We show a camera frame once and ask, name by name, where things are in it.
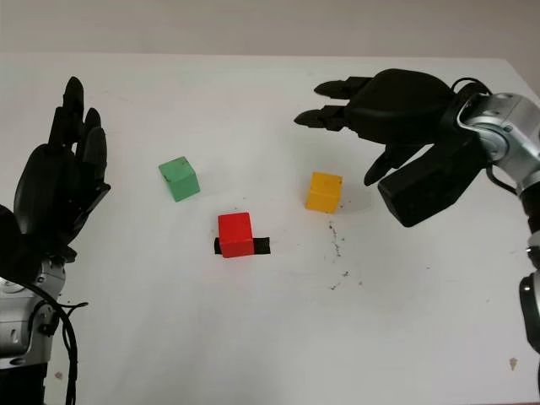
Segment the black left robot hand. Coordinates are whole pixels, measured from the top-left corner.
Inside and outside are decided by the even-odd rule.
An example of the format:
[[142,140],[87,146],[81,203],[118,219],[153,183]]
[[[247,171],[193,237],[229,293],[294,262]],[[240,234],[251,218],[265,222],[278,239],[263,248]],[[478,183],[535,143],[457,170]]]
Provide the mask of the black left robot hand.
[[80,80],[67,81],[46,143],[30,154],[19,179],[14,214],[23,234],[49,257],[74,262],[70,247],[111,186],[105,182],[107,142],[99,112],[84,109]]

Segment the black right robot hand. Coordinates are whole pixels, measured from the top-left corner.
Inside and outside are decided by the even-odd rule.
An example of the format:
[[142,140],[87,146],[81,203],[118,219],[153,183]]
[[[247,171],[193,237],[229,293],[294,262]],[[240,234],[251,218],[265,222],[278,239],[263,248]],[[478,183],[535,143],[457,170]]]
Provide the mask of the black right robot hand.
[[439,122],[456,95],[433,75],[398,68],[383,70],[373,77],[328,81],[314,91],[347,104],[304,111],[294,123],[333,132],[347,128],[361,139],[385,146],[364,175],[366,186],[435,142]]

